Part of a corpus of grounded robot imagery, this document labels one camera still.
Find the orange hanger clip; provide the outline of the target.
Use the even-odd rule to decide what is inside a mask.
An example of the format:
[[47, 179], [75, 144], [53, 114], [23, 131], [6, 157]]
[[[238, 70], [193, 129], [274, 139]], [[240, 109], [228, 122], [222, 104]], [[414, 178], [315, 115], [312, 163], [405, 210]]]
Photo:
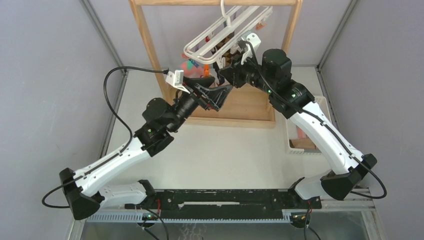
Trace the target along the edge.
[[210, 76], [210, 68], [208, 64], [205, 64], [203, 66], [203, 76], [204, 77], [209, 77]]

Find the pink sock with green patch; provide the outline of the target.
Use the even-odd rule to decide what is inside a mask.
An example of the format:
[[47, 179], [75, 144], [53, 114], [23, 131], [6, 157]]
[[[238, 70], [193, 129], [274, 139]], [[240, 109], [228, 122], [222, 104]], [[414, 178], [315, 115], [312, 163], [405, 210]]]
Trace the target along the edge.
[[200, 78], [204, 75], [204, 68], [192, 59], [184, 61], [180, 65], [180, 69], [187, 78]]

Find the white plastic clip hanger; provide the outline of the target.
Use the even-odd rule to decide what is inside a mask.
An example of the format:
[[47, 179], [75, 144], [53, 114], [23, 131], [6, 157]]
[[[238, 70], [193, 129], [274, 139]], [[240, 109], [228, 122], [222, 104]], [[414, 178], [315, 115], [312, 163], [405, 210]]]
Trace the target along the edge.
[[[242, 35], [248, 31], [254, 33], [256, 26], [272, 14], [273, 7], [253, 5], [244, 8], [242, 5], [236, 5], [226, 11], [225, 2], [221, 0], [220, 10], [221, 17], [185, 45], [185, 56], [204, 65], [217, 62], [233, 45], [240, 49], [238, 42]], [[211, 50], [231, 33], [234, 33], [234, 37], [212, 54]]]

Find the white perforated plastic basket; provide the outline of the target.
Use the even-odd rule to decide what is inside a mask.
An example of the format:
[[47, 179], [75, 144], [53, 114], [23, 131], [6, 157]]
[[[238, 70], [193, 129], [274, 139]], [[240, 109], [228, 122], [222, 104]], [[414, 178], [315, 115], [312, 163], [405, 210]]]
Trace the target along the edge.
[[[327, 99], [324, 96], [315, 96], [315, 101], [319, 104], [323, 115], [332, 122]], [[286, 146], [288, 154], [320, 155], [321, 151], [312, 140], [296, 126], [291, 120], [285, 120]]]

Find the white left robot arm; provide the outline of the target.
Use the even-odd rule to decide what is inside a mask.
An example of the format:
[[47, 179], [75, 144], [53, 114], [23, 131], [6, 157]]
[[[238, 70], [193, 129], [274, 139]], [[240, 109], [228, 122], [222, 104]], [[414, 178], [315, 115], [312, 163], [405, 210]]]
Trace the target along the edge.
[[156, 97], [149, 101], [142, 117], [144, 125], [131, 134], [130, 140], [94, 163], [59, 174], [63, 193], [75, 220], [83, 220], [98, 210], [127, 204], [153, 207], [157, 196], [147, 180], [128, 185], [109, 186], [108, 182], [136, 163], [163, 151], [175, 133], [197, 108], [219, 111], [232, 86], [214, 86], [212, 76], [185, 77], [178, 71], [168, 73], [166, 83], [180, 92], [173, 104]]

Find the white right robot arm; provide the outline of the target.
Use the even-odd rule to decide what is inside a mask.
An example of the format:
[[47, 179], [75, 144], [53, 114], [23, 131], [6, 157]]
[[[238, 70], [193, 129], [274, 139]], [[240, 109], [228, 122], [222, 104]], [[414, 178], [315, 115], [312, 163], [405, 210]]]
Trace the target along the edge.
[[219, 70], [233, 87], [249, 84], [268, 95], [272, 107], [300, 128], [328, 161], [330, 171], [296, 181], [289, 203], [302, 208], [309, 199], [328, 195], [343, 201], [367, 174], [376, 177], [372, 168], [376, 157], [364, 154], [349, 143], [326, 117], [314, 95], [292, 78], [292, 61], [282, 49], [268, 49], [261, 63], [255, 56], [242, 60], [236, 56]]

